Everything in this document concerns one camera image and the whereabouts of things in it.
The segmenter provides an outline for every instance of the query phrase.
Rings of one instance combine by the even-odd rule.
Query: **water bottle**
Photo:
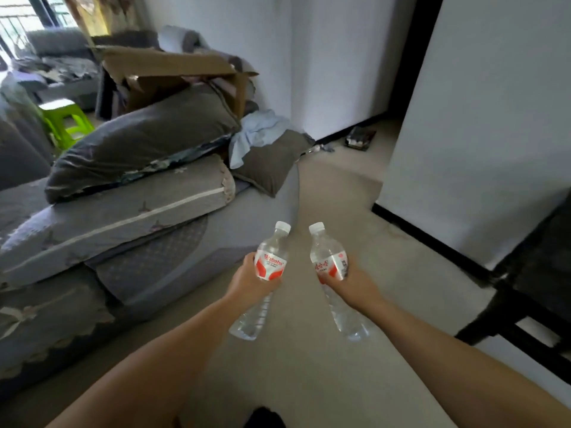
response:
[[[278,221],[274,235],[264,240],[254,257],[256,275],[265,281],[279,278],[287,264],[287,236],[291,226],[285,222]],[[257,305],[242,314],[230,328],[230,333],[235,337],[253,341],[260,335],[261,328],[266,323],[269,302],[272,295],[267,295]]]
[[[349,262],[341,244],[327,235],[322,222],[310,225],[310,233],[313,237],[310,258],[316,272],[326,272],[338,280],[343,280],[347,275]],[[322,287],[339,332],[353,342],[368,337],[367,320],[349,307],[332,288],[327,285]]]

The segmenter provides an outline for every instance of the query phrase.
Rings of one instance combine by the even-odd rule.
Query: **white bottle cap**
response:
[[[313,225],[310,225],[310,233],[311,234],[316,234],[319,231],[323,231],[325,229],[325,225],[323,225],[322,222],[317,222]]]
[[[278,221],[276,222],[276,230],[282,230],[289,234],[289,231],[291,230],[291,225],[286,222]]]

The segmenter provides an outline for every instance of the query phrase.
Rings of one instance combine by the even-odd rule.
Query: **green stool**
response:
[[[74,101],[69,99],[58,99],[52,102],[41,104],[44,120],[54,134],[55,142],[61,150],[67,150],[81,138],[95,129],[89,122],[85,113]],[[72,117],[75,126],[65,127],[65,119]]]

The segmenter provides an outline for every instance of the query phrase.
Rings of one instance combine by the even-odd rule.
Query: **brown curtain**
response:
[[[63,0],[78,26],[88,36],[107,36],[138,30],[133,0]]]

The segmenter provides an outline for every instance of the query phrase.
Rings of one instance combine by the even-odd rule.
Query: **red and white label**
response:
[[[349,268],[349,262],[347,261],[347,254],[345,251],[332,255],[331,257],[327,257],[322,261],[316,261],[313,264],[315,265],[316,272],[325,272],[329,274],[329,276],[341,281],[345,279],[345,276],[347,276],[347,269]]]
[[[267,251],[258,251],[253,259],[256,265],[256,274],[259,278],[271,281],[279,278],[286,268],[287,261]]]

